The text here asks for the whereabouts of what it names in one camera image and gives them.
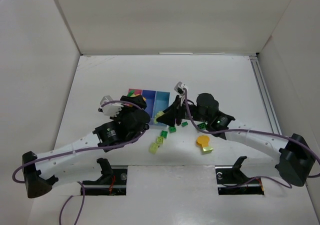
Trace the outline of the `pale green sloped lego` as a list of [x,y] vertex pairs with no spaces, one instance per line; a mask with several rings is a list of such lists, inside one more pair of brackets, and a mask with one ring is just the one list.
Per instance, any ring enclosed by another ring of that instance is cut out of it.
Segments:
[[164,115],[164,112],[163,111],[159,111],[156,115],[155,115],[155,117],[154,117],[154,119],[153,119],[153,123],[154,124],[157,124],[158,123],[158,118],[160,118],[161,116],[163,116]]

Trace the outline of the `green lego plate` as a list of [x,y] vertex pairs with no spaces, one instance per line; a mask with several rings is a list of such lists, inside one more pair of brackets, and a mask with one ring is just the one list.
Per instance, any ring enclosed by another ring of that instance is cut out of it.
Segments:
[[128,92],[127,96],[128,96],[128,97],[131,97],[134,93],[135,93],[134,90],[130,90],[130,91]]

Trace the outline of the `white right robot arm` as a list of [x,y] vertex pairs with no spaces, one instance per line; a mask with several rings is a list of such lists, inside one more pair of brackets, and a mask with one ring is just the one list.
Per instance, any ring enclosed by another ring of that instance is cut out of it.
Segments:
[[198,131],[215,137],[244,144],[260,151],[273,159],[278,175],[287,183],[302,187],[319,157],[309,148],[306,140],[296,133],[282,136],[251,129],[233,116],[219,110],[219,102],[210,93],[201,93],[196,103],[177,95],[174,102],[165,110],[157,113],[155,121],[167,126],[180,126],[183,120],[192,123],[205,123],[196,126]]

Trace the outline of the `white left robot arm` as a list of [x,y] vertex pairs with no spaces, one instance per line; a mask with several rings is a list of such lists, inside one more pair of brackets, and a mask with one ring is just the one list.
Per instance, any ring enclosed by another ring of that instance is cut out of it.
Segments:
[[27,197],[34,199],[50,192],[54,187],[84,180],[86,171],[75,168],[76,163],[93,157],[99,168],[97,182],[109,179],[113,171],[102,153],[123,148],[136,142],[150,126],[147,100],[140,94],[122,96],[120,100],[104,97],[99,110],[110,121],[96,127],[88,135],[59,149],[36,154],[28,151],[22,155],[22,173]]

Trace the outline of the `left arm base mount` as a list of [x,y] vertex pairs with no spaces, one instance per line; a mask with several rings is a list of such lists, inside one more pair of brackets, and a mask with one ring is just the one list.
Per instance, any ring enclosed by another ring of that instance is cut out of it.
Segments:
[[98,178],[81,183],[86,196],[125,196],[127,193],[128,166],[111,166],[106,158],[97,159]]

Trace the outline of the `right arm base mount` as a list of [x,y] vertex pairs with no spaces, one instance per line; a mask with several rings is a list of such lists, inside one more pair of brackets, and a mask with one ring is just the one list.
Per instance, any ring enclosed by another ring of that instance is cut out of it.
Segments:
[[260,178],[252,180],[241,171],[245,159],[247,156],[240,156],[233,165],[215,166],[217,192],[220,196],[265,194]]

